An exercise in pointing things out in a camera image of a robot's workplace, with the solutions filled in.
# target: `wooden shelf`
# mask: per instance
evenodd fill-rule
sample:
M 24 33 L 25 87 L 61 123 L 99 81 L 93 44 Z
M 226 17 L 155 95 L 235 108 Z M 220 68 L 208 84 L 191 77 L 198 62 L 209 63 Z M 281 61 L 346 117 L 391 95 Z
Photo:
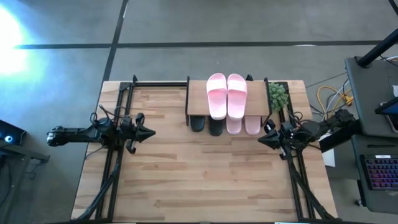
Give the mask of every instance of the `wooden shelf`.
M 206 80 L 190 80 L 188 88 L 187 115 L 210 115 L 206 91 Z M 267 81 L 247 81 L 248 97 L 245 116 L 269 116 L 270 104 Z

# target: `desk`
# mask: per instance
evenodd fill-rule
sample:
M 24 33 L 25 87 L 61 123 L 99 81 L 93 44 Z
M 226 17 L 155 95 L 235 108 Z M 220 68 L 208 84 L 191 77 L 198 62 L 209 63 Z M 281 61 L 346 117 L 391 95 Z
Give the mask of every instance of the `desk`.
M 311 119 L 303 81 L 288 81 L 292 105 Z M 104 82 L 99 104 L 113 111 L 120 82 Z M 156 135 L 124 153 L 114 222 L 272 222 L 296 221 L 287 162 L 279 152 L 244 131 L 237 136 L 200 133 L 185 125 L 185 87 L 135 87 L 131 115 L 142 112 Z M 98 117 L 104 114 L 98 110 Z M 277 114 L 271 116 L 277 126 Z M 87 153 L 99 148 L 89 144 Z M 336 215 L 321 152 L 303 156 L 310 188 Z M 84 163 L 72 218 L 82 214 L 101 185 L 106 150 Z M 301 192 L 305 210 L 304 195 Z M 108 198 L 104 209 L 108 210 Z

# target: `pink slide sandal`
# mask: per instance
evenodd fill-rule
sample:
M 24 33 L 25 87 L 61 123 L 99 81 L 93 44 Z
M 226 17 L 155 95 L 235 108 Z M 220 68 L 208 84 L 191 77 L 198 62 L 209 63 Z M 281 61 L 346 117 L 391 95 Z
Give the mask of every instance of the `pink slide sandal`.
M 239 134 L 242 130 L 242 120 L 232 120 L 229 116 L 227 116 L 226 130 L 229 134 Z
M 212 75 L 206 84 L 211 118 L 224 119 L 226 116 L 226 80 L 222 73 Z
M 228 77 L 228 116 L 232 120 L 241 120 L 246 106 L 248 85 L 244 78 L 238 74 L 230 74 Z
M 261 130 L 261 117 L 260 116 L 245 116 L 244 128 L 250 135 L 257 135 Z

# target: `computer monitor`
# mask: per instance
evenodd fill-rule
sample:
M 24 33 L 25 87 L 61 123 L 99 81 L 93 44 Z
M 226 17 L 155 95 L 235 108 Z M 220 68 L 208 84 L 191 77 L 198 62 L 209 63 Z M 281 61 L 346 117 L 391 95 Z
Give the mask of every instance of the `computer monitor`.
M 380 107 L 374 110 L 376 114 L 383 115 L 398 115 L 398 97 L 383 103 Z

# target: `rgb keyboard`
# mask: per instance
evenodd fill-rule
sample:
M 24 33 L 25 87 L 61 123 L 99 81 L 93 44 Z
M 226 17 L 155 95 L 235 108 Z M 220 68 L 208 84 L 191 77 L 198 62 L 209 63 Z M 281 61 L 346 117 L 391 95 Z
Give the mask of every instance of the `rgb keyboard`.
M 370 190 L 398 190 L 398 155 L 368 155 L 361 160 Z

